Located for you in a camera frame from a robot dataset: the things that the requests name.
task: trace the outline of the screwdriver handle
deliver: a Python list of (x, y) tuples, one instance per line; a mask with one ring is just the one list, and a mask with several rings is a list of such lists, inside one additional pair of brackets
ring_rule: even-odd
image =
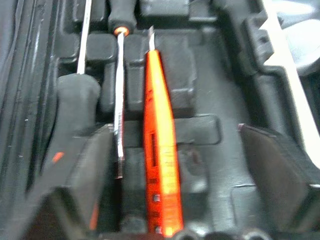
[(76, 132), (96, 125), (96, 108), (100, 85), (86, 74), (69, 74), (58, 79), (58, 110), (48, 152), (43, 163), (46, 170), (62, 157)]
[(136, 28), (135, 7), (137, 0), (109, 0), (111, 13), (108, 18), (109, 30), (114, 33), (119, 27), (125, 27), (130, 33)]

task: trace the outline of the orange ring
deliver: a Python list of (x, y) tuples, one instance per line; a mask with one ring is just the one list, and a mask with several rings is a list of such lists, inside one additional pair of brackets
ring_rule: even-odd
[(129, 35), (129, 29), (126, 28), (125, 26), (120, 26), (120, 27), (117, 27), (115, 30), (114, 30), (114, 35), (118, 36), (118, 34), (120, 33), (124, 33), (124, 36), (128, 36)]

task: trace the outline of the black screwdriver handle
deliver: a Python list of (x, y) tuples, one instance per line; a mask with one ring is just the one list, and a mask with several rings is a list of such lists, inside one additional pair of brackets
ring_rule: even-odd
[(69, 74), (58, 79), (58, 110), (52, 138), (43, 163), (48, 169), (63, 156), (71, 137), (75, 133), (96, 125), (96, 108), (100, 96), (100, 85), (86, 74)]
[(109, 30), (114, 33), (118, 27), (125, 27), (130, 33), (136, 28), (135, 6), (137, 0), (109, 0), (111, 13), (108, 18)]

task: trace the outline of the screwdriver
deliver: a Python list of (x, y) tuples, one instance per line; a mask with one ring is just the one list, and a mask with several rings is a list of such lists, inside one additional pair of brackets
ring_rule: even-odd
[(52, 137), (43, 163), (46, 170), (64, 156), (64, 151), (75, 132), (96, 125), (96, 107), (100, 85), (85, 74), (86, 50), (92, 0), (85, 1), (77, 72), (57, 80), (57, 115)]
[(124, 156), (124, 101), (125, 101), (125, 69), (124, 69), (124, 40), (135, 29), (136, 0), (109, 0), (111, 13), (108, 27), (117, 37), (118, 60), (115, 74), (115, 103), (114, 103), (114, 136), (117, 148), (117, 178), (123, 177)]
[(143, 126), (148, 230), (170, 238), (184, 228), (175, 123), (153, 26), (148, 38)]

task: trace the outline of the black plastic tool case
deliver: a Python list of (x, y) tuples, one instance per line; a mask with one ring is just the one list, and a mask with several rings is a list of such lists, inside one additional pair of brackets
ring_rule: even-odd
[[(247, 123), (299, 144), (286, 77), (280, 68), (262, 65), (273, 48), (259, 30), (267, 19), (261, 6), (259, 0), (138, 1), (137, 26), (124, 46), (122, 200), (115, 197), (120, 189), (113, 176), (107, 176), (97, 226), (105, 233), (101, 239), (146, 237), (108, 233), (146, 232), (142, 120), (151, 25), (175, 117), (186, 229), (207, 239), (271, 239), (267, 234), (317, 239), (316, 233), (277, 234), (279, 224), (248, 170), (238, 132), (238, 124)], [(76, 71), (84, 7), (84, 0), (17, 1), (15, 34), (1, 72), (0, 231), (42, 175), (56, 117), (57, 79)], [(108, 30), (108, 15), (108, 1), (93, 0), (86, 73), (101, 85), (97, 124), (112, 123), (115, 102), (117, 42)]]

